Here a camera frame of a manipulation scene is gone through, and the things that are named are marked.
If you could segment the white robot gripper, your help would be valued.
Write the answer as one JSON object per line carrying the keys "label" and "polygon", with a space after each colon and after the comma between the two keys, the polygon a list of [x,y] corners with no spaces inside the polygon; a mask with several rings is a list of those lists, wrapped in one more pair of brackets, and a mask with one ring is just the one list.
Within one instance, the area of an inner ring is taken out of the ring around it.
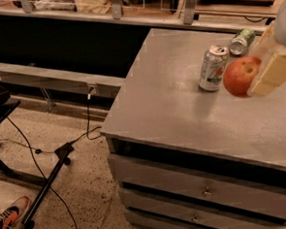
{"label": "white robot gripper", "polygon": [[249,55],[261,60],[257,75],[247,89],[247,95],[262,97],[286,82],[286,0]]}

